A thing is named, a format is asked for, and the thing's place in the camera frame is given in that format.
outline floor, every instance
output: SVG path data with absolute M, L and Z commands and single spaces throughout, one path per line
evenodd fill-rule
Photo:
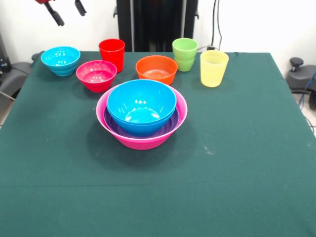
M 293 94 L 293 96 L 297 102 L 301 98 L 301 94 Z M 308 123 L 308 125 L 311 127 L 311 130 L 314 129 L 314 135 L 316 136 L 316 111 L 310 110 L 309 105 L 308 105 L 308 99 L 309 99 L 309 95 L 306 95 L 304 107 L 302 109 L 302 113 L 311 122 L 311 124 L 309 124 L 309 122 L 306 121 Z M 0 129 L 2 128 L 8 114 L 10 113 L 10 110 L 13 107 L 13 104 L 14 104 L 14 102 L 10 101 L 8 103 L 7 107 L 0 111 Z
M 9 115 L 11 108 L 13 107 L 14 102 L 10 101 L 5 108 L 0 110 L 0 129 L 2 128 L 6 117 Z

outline green cup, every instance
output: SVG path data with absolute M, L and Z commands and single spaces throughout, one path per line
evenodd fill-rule
M 190 38 L 179 38 L 172 42 L 174 61 L 178 70 L 187 72 L 191 70 L 198 50 L 198 42 Z

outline orange bowl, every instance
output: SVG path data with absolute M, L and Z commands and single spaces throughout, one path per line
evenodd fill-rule
M 136 71 L 140 79 L 157 80 L 167 85 L 173 82 L 178 70 L 177 63 L 160 55 L 147 56 L 136 63 Z

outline plastic bowl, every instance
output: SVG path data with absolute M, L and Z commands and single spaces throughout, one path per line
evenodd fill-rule
M 161 120 L 157 123 L 148 124 L 148 125 L 139 125 L 139 124 L 128 124 L 128 123 L 122 123 L 121 121 L 115 120 L 113 117 L 113 120 L 122 128 L 125 132 L 137 136 L 137 137 L 148 137 L 153 134 L 155 134 L 157 131 L 159 131 L 162 127 L 166 125 L 166 123 L 170 120 L 171 116 L 167 117 L 164 120 Z
M 112 90 L 115 89 L 111 88 L 107 92 L 105 92 L 101 98 L 99 99 L 97 106 L 96 106 L 96 114 L 100 124 L 115 138 L 117 138 L 123 145 L 135 149 L 135 150 L 149 150 L 156 148 L 163 144 L 184 122 L 187 117 L 188 107 L 186 100 L 184 97 L 178 92 L 176 89 L 171 88 L 177 97 L 177 104 L 176 108 L 179 113 L 179 121 L 177 125 L 169 132 L 162 134 L 160 136 L 150 137 L 150 138 L 131 138 L 117 134 L 116 132 L 112 131 L 109 125 L 104 120 L 104 112 L 107 106 L 107 100 L 109 94 Z
M 80 51 L 68 46 L 56 47 L 45 51 L 40 59 L 53 73 L 65 77 L 75 71 Z
M 112 91 L 107 106 L 115 121 L 148 125 L 171 117 L 176 108 L 176 96 L 161 82 L 131 80 Z
M 111 117 L 107 108 L 105 108 L 105 111 L 104 111 L 104 120 L 105 120 L 105 123 L 109 126 L 109 129 L 117 133 L 118 135 L 121 135 L 124 137 L 130 137 L 130 138 L 140 138 L 138 136 L 134 136 L 127 133 L 121 127 L 119 127 L 118 124 Z M 172 129 L 174 129 L 177 126 L 178 121 L 179 121 L 179 112 L 176 109 L 174 113 L 172 114 L 171 118 L 168 120 L 168 122 L 160 130 L 158 130 L 153 135 L 148 136 L 146 138 L 158 137 L 165 133 L 170 132 Z
M 157 80 L 167 85 L 172 84 L 177 70 L 178 65 L 173 59 L 160 55 L 147 56 L 136 63 L 139 78 Z
M 95 60 L 77 69 L 77 78 L 92 92 L 106 91 L 114 81 L 117 68 L 113 63 Z

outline pink bowl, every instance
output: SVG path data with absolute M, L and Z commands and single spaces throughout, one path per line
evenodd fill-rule
M 179 91 L 170 87 L 174 91 L 174 93 L 176 94 L 176 97 L 177 97 L 176 108 L 179 112 L 179 121 L 178 121 L 178 124 L 175 126 L 175 128 L 166 134 L 163 134 L 163 135 L 158 136 L 158 137 L 152 137 L 152 138 L 129 138 L 129 137 L 121 136 L 121 135 L 113 132 L 104 120 L 104 111 L 105 111 L 105 108 L 107 105 L 107 100 L 108 100 L 108 97 L 109 97 L 111 91 L 114 88 L 115 87 L 113 87 L 110 90 L 108 90 L 107 92 L 105 92 L 101 96 L 101 98 L 99 99 L 99 101 L 97 103 L 97 107 L 96 107 L 97 118 L 98 118 L 99 122 L 101 123 L 101 125 L 109 133 L 111 133 L 113 136 L 115 136 L 123 145 L 125 145 L 131 149 L 149 150 L 149 149 L 153 149 L 153 148 L 160 146 L 174 133 L 175 130 L 177 130 L 183 124 L 184 120 L 187 117 L 188 106 L 187 106 L 186 100 L 180 94 Z
M 92 92 L 103 92 L 110 87 L 117 72 L 113 63 L 95 60 L 78 67 L 77 78 Z

